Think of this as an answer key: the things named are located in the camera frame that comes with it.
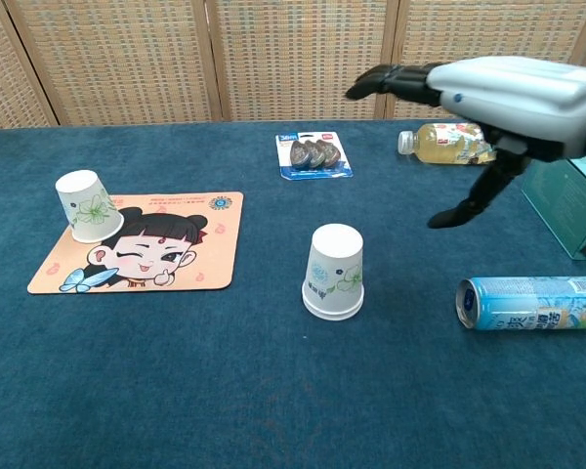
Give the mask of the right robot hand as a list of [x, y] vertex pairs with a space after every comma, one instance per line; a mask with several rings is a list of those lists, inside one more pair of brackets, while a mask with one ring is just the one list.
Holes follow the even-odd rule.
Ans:
[[586, 67], [519, 56], [452, 63], [379, 64], [347, 90], [349, 100], [392, 94], [442, 107], [477, 124], [496, 156], [469, 195], [428, 222], [431, 229], [467, 224], [482, 213], [532, 160], [586, 156]]

